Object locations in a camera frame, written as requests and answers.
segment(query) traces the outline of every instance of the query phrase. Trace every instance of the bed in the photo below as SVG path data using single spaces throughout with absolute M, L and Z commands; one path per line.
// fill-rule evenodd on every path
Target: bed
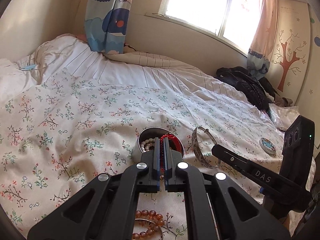
M 33 71 L 21 71 L 36 64 Z M 228 174 L 257 202 L 260 187 L 228 165 L 200 165 L 192 131 L 207 127 L 217 142 L 279 172 L 284 134 L 245 95 L 183 62 L 132 52 L 104 56 L 71 34 L 42 44 L 17 62 L 0 60 L 0 204 L 20 233 L 68 200 L 102 172 L 132 164 L 139 133 L 162 127 L 179 137 L 184 160 L 201 172 Z M 269 156 L 259 139 L 277 148 Z M 212 165 L 210 141 L 202 152 Z M 313 160 L 307 189 L 315 173 Z M 141 194 L 138 209 L 164 215 L 164 239 L 187 239 L 183 193 Z M 293 233 L 302 214 L 290 212 Z

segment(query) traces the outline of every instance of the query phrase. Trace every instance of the brown tree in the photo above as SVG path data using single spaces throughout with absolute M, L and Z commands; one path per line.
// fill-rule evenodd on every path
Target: brown tree
M 279 42 L 281 44 L 281 47 L 282 47 L 282 54 L 280 52 L 280 45 L 277 44 L 276 45 L 276 50 L 278 51 L 277 53 L 275 53 L 274 55 L 277 56 L 277 59 L 276 60 L 272 60 L 271 62 L 272 63 L 275 63 L 275 64 L 280 64 L 283 68 L 283 74 L 282 74 L 282 78 L 281 78 L 281 81 L 280 81 L 280 84 L 278 85 L 278 89 L 283 92 L 283 87 L 284 87 L 284 81 L 285 81 L 285 78 L 287 76 L 287 73 L 289 70 L 292 70 L 292 72 L 296 75 L 297 71 L 298 72 L 301 72 L 300 71 L 300 68 L 299 67 L 291 67 L 291 65 L 295 62 L 295 61 L 298 61 L 300 59 L 303 59 L 306 55 L 303 55 L 303 57 L 297 57 L 297 51 L 302 51 L 301 48 L 303 48 L 307 43 L 304 41 L 303 42 L 303 45 L 301 45 L 301 43 L 299 44 L 299 46 L 295 49 L 295 50 L 292 50 L 291 48 L 289 48 L 288 45 L 291 45 L 292 43 L 294 43 L 293 39 L 292 38 L 299 38 L 298 36 L 298 33 L 296 35 L 293 35 L 292 33 L 292 30 L 290 29 L 289 30 L 291 35 L 290 37 L 286 40 L 285 43 L 282 43 L 282 34 L 284 33 L 284 30 L 281 30 L 281 32 L 279 33 Z

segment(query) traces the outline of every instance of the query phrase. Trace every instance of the curtain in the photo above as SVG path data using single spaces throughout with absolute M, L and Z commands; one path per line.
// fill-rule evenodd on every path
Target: curtain
M 88 0 L 84 30 L 92 51 L 123 53 L 132 0 Z
M 260 21 L 247 59 L 247 70 L 257 80 L 264 77 L 270 67 L 278 14 L 278 0 L 259 0 L 259 3 Z

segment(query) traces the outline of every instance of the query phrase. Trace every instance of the plastic bag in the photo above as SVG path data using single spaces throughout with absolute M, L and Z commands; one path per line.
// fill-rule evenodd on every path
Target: plastic bag
M 269 104 L 269 111 L 273 124 L 281 131 L 286 131 L 300 115 L 297 106 L 280 107 L 275 104 Z

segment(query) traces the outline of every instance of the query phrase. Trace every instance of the metal bowl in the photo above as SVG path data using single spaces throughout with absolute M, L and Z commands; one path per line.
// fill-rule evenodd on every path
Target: metal bowl
M 144 142 L 147 139 L 150 138 L 161 138 L 163 135 L 165 134 L 173 134 L 170 131 L 160 128 L 160 127 L 150 127 L 150 128 L 146 128 L 144 129 L 138 136 L 138 139 L 136 141 L 136 144 L 134 145 L 134 148 L 132 150 L 131 153 L 131 158 L 134 164 L 139 163 L 141 160 L 141 155 L 142 155 L 142 151 L 140 149 L 140 144 L 142 142 Z M 182 158 L 184 158 L 184 147 L 181 143 L 181 141 L 178 138 L 178 141 L 180 143 L 181 146 L 181 150 L 182 150 Z

